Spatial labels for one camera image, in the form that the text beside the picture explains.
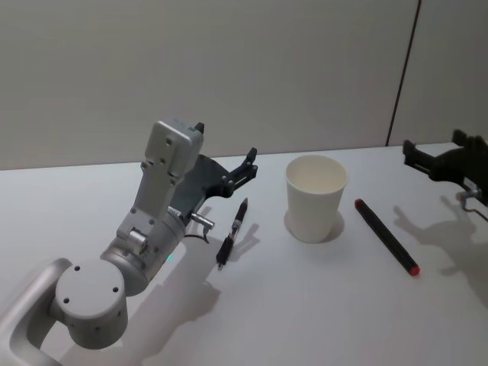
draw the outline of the table surface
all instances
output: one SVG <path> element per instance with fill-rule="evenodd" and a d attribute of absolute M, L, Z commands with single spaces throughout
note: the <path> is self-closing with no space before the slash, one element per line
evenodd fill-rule
<path fill-rule="evenodd" d="M 148 289 L 128 299 L 119 342 L 84 350 L 57 324 L 43 350 L 65 366 L 486 364 L 488 225 L 456 207 L 460 188 L 404 166 L 399 147 L 319 154 L 349 173 L 328 242 L 298 242 L 284 226 L 284 170 L 300 154 L 259 156 L 256 180 L 202 207 L 217 222 L 210 244 L 180 243 Z M 218 161 L 231 169 L 241 158 Z M 0 297 L 44 259 L 97 258 L 140 177 L 139 164 L 0 172 Z M 215 254 L 244 197 L 231 262 L 218 271 Z M 418 278 L 356 212 L 358 197 L 419 263 Z"/>

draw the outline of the cup rim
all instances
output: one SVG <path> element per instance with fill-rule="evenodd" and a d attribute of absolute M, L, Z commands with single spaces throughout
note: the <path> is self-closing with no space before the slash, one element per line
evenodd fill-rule
<path fill-rule="evenodd" d="M 333 190 L 333 191 L 327 191 L 327 192 L 310 192 L 310 191 L 304 191 L 303 189 L 300 189 L 298 188 L 296 185 L 294 185 L 290 179 L 288 178 L 288 167 L 291 165 L 292 162 L 295 162 L 296 160 L 298 159 L 301 159 L 301 158 L 305 158 L 305 157 L 309 157 L 309 156 L 316 156 L 316 157 L 319 157 L 321 159 L 325 159 L 325 160 L 329 160 L 329 161 L 332 161 L 334 162 L 335 164 L 338 164 L 342 170 L 344 171 L 345 173 L 345 180 L 344 180 L 344 184 L 341 185 L 339 188 Z M 294 189 L 296 189 L 297 191 L 300 191 L 300 192 L 303 192 L 303 193 L 306 193 L 306 194 L 314 194 L 314 195 L 322 195 L 322 194 L 333 194 L 333 193 L 336 193 L 336 192 L 339 192 L 341 190 L 343 190 L 345 188 L 345 186 L 348 184 L 349 182 L 349 173 L 348 173 L 348 170 L 345 168 L 345 166 L 338 162 L 337 160 L 331 158 L 331 157 L 328 157 L 326 155 L 319 155 L 319 154 L 306 154 L 306 155 L 301 155 L 301 156 L 298 156 L 296 157 L 295 159 L 291 160 L 288 164 L 287 164 L 287 168 L 284 170 L 284 177 L 286 178 L 287 180 L 287 183 L 293 187 Z"/>

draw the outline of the pen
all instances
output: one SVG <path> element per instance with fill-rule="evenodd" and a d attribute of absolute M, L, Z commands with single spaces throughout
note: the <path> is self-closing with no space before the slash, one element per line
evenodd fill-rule
<path fill-rule="evenodd" d="M 380 218 L 376 216 L 371 208 L 369 208 L 366 203 L 358 198 L 354 205 L 356 210 L 363 216 L 364 221 L 369 225 L 370 228 L 376 233 L 378 238 L 383 242 L 383 244 L 388 248 L 388 250 L 393 254 L 393 257 L 410 273 L 411 276 L 417 276 L 420 273 L 420 267 L 415 263 L 410 254 L 405 248 L 400 244 L 400 242 L 393 236 L 391 231 L 381 222 Z"/>
<path fill-rule="evenodd" d="M 237 233 L 241 228 L 242 221 L 244 220 L 244 216 L 246 215 L 247 211 L 247 198 L 241 203 L 239 206 L 239 210 L 237 211 L 236 218 L 230 228 L 229 235 L 223 241 L 222 246 L 220 247 L 217 256 L 215 257 L 217 260 L 217 264 L 219 265 L 219 271 L 222 270 L 223 266 L 226 265 L 227 260 L 229 259 L 230 253 L 232 252 L 232 248 L 234 247 L 234 242 L 236 241 Z"/>

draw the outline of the white wall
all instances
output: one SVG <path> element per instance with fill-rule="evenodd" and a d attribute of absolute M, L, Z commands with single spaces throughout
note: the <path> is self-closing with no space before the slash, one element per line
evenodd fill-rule
<path fill-rule="evenodd" d="M 416 1 L 2 0 L 0 169 L 384 144 Z"/>
<path fill-rule="evenodd" d="M 450 141 L 454 129 L 488 138 L 488 2 L 426 0 L 390 145 Z"/>

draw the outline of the paper cup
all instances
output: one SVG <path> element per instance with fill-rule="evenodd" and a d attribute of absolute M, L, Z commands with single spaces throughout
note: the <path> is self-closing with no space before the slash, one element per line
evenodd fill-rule
<path fill-rule="evenodd" d="M 322 242 L 336 221 L 347 171 L 334 159 L 305 155 L 288 164 L 286 179 L 289 230 L 302 242 Z"/>

